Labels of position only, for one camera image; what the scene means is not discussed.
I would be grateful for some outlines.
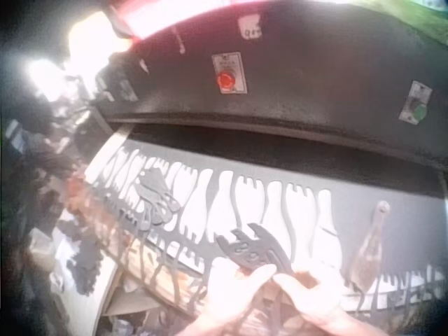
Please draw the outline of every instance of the label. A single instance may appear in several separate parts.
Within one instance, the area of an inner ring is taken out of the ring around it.
[[[225,54],[217,54],[211,56],[216,76],[222,71],[231,73],[235,78],[233,89],[225,89],[220,87],[220,91],[224,95],[228,94],[246,94],[247,86],[244,77],[243,62],[239,52],[227,52]]]
[[[399,119],[406,123],[418,125],[428,113],[428,102],[433,90],[414,80]]]
[[[259,39],[263,35],[260,28],[260,14],[240,17],[238,27],[241,37],[245,40]]]

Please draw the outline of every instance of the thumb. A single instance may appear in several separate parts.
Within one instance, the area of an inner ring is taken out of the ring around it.
[[[306,304],[309,290],[297,281],[297,279],[287,274],[274,275],[274,281],[288,294],[295,308],[300,312],[300,303]]]
[[[248,295],[251,298],[255,296],[261,286],[266,284],[276,271],[276,265],[264,265],[253,271],[249,278],[245,280]]]

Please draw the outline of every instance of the red button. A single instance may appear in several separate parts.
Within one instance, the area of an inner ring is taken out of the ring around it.
[[[235,77],[230,72],[222,71],[216,79],[221,89],[233,90],[235,87]]]

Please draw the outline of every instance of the green button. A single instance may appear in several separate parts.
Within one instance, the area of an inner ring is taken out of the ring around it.
[[[426,117],[426,114],[428,114],[428,109],[424,104],[418,105],[412,112],[412,116],[417,121],[422,121]]]

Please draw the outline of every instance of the black machine panel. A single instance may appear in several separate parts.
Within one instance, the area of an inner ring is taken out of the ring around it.
[[[261,34],[246,39],[238,19],[251,14]],[[240,53],[247,93],[221,93],[212,56],[222,53]],[[216,10],[114,55],[99,81],[110,122],[264,132],[448,168],[448,48],[355,6]],[[418,125],[399,119],[413,81],[432,89]]]

